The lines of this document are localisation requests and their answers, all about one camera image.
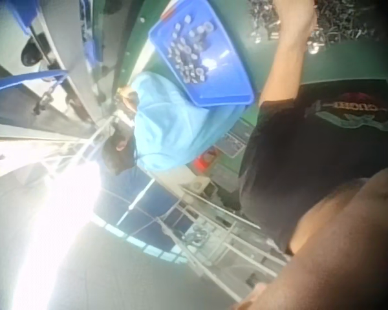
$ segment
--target metal parts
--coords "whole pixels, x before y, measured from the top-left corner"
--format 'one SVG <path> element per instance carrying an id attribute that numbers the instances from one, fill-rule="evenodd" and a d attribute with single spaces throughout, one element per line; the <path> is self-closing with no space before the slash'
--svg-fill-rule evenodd
<path id="1" fill-rule="evenodd" d="M 261 42 L 265 32 L 268 40 L 279 39 L 281 21 L 273 0 L 248 0 L 248 2 L 252 6 L 251 35 L 255 38 L 255 43 Z M 387 37 L 372 0 L 318 0 L 315 9 L 318 14 L 318 27 L 308 39 L 310 54 L 317 54 L 330 45 L 346 40 L 381 41 Z"/>
<path id="2" fill-rule="evenodd" d="M 215 30 L 214 24 L 206 21 L 189 29 L 183 36 L 183 28 L 191 24 L 192 18 L 187 15 L 183 23 L 174 26 L 172 41 L 167 48 L 168 58 L 174 61 L 175 69 L 180 73 L 185 84 L 203 83 L 206 79 L 206 69 L 200 63 L 200 54 L 207 49 L 207 35 Z"/>

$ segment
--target person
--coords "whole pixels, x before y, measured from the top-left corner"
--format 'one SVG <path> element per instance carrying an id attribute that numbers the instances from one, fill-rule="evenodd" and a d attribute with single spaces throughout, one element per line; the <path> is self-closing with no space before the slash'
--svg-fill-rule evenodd
<path id="1" fill-rule="evenodd" d="M 296 254 L 388 167 L 388 85 L 300 86 L 314 0 L 275 0 L 281 30 L 239 172 L 243 213 Z"/>
<path id="2" fill-rule="evenodd" d="M 388 309 L 388 169 L 236 310 Z"/>
<path id="3" fill-rule="evenodd" d="M 107 168 L 119 175 L 138 165 L 166 171 L 209 149 L 241 117 L 244 106 L 196 107 L 166 78 L 143 72 L 119 89 L 120 108 L 134 118 L 133 130 L 115 130 L 103 146 Z"/>

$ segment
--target green table surface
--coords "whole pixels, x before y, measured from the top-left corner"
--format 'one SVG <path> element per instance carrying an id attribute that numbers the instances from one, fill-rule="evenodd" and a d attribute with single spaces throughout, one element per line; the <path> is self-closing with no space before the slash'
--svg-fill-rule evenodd
<path id="1" fill-rule="evenodd" d="M 268 76 L 277 43 L 261 41 L 256 44 L 250 35 L 253 31 L 250 5 L 246 0 L 209 0 L 219 16 L 249 74 L 258 98 Z M 149 29 L 158 21 L 168 1 L 145 0 L 140 11 L 122 65 L 119 86 L 128 82 L 133 65 L 142 49 Z M 158 54 L 154 54 L 146 70 L 156 72 L 172 82 L 179 82 Z M 308 55 L 303 68 L 303 83 L 339 81 L 343 79 L 388 79 L 388 43 L 351 41 L 330 46 L 315 55 Z M 257 107 L 250 107 L 242 117 L 255 125 Z M 242 154 L 234 159 L 221 156 L 220 162 L 238 172 Z"/>

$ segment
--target hand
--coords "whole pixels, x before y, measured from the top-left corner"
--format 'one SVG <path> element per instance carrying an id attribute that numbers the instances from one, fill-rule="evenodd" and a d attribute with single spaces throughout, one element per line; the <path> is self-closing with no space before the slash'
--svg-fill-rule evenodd
<path id="1" fill-rule="evenodd" d="M 316 26 L 314 0 L 274 0 L 281 21 L 280 42 L 306 46 Z"/>

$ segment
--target blue plastic crate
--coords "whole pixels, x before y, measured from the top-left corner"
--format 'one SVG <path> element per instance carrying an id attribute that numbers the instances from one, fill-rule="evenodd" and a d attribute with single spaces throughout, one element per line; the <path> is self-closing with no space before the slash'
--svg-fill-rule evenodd
<path id="1" fill-rule="evenodd" d="M 184 21 L 191 17 L 191 23 Z M 205 37 L 206 49 L 199 54 L 197 64 L 205 69 L 206 81 L 198 84 L 185 83 L 175 68 L 173 58 L 168 58 L 168 48 L 175 41 L 175 25 L 182 28 L 179 37 L 184 37 L 192 47 L 190 30 L 210 22 L 214 31 Z M 190 99 L 199 107 L 216 105 L 250 105 L 254 102 L 253 88 L 243 64 L 237 55 L 230 38 L 207 0 L 179 1 L 163 20 L 160 20 L 149 32 L 149 38 L 156 51 L 181 82 Z"/>

